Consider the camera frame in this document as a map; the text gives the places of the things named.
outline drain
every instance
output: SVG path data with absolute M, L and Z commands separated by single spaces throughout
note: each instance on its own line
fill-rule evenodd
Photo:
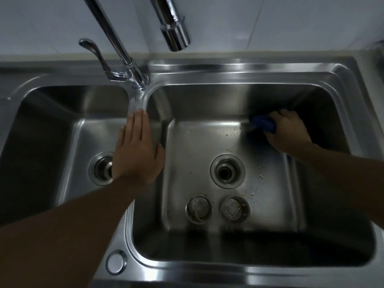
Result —
M 185 213 L 190 222 L 203 224 L 212 215 L 212 205 L 203 195 L 195 195 L 188 200 Z
M 234 155 L 220 155 L 211 164 L 211 177 L 220 187 L 232 189 L 239 186 L 245 177 L 241 160 Z
M 112 182 L 112 152 L 96 155 L 88 167 L 88 176 L 96 185 L 107 185 Z
M 233 223 L 244 222 L 248 218 L 250 211 L 248 202 L 237 195 L 228 197 L 221 206 L 224 217 Z

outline person's right hand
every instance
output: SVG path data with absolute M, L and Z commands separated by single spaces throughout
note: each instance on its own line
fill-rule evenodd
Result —
M 295 111 L 282 109 L 269 116 L 276 123 L 276 133 L 265 132 L 265 136 L 276 150 L 295 157 L 303 146 L 311 143 L 305 125 Z
M 119 131 L 112 160 L 112 178 L 129 177 L 139 185 L 152 183 L 161 172 L 165 156 L 161 144 L 153 153 L 148 113 L 139 109 Z

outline stainless steel sink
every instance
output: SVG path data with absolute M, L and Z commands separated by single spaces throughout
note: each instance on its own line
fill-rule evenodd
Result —
M 274 150 L 251 114 L 293 109 L 313 142 L 349 153 L 330 94 L 312 85 L 175 85 L 148 102 L 154 140 L 166 148 L 166 164 L 151 191 L 135 200 L 133 241 L 138 252 L 163 261 L 276 266 L 358 266 L 374 252 L 369 220 L 341 204 L 324 178 Z M 220 155 L 238 158 L 244 181 L 217 185 L 210 172 Z M 185 213 L 189 198 L 204 195 L 213 207 L 204 224 Z M 221 204 L 242 196 L 250 216 L 240 224 Z
M 320 146 L 383 159 L 382 128 L 352 57 L 144 62 L 151 83 L 142 92 L 109 81 L 96 61 L 0 68 L 0 78 L 8 74 L 0 91 L 1 225 L 110 183 L 118 129 L 127 112 L 143 108 L 153 141 L 166 148 L 165 167 L 127 208 L 95 287 L 382 286 L 382 230 L 248 124 L 251 114 L 293 109 Z M 241 217 L 227 199 L 235 208 L 245 200 Z M 115 275 L 106 267 L 117 253 L 127 265 Z
M 95 190 L 89 163 L 114 151 L 128 105 L 118 86 L 41 87 L 27 94 L 0 157 L 0 225 Z

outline backsplash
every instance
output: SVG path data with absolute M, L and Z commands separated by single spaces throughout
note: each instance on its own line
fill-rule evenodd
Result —
M 99 0 L 130 53 L 170 53 L 149 0 Z M 361 49 L 384 39 L 384 0 L 174 0 L 191 44 L 181 53 Z M 113 53 L 83 0 L 2 0 L 0 55 Z

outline sink basin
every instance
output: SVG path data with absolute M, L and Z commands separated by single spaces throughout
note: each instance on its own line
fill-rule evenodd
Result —
M 318 86 L 171 85 L 151 95 L 152 139 L 166 148 L 166 163 L 134 203 L 132 239 L 142 256 L 271 266 L 360 266 L 371 259 L 370 221 L 344 205 L 321 175 L 274 150 L 249 126 L 249 115 L 281 108 L 298 112 L 314 143 L 350 153 L 343 116 Z M 223 170 L 222 181 L 229 176 L 228 169 L 212 172 L 221 155 L 237 159 L 243 176 L 237 187 L 214 181 Z M 202 224 L 186 212 L 195 195 L 212 206 Z M 250 208 L 240 223 L 223 216 L 223 202 L 233 195 Z
M 119 86 L 42 87 L 27 94 L 0 157 L 0 225 L 97 189 L 89 164 L 114 151 L 128 105 Z

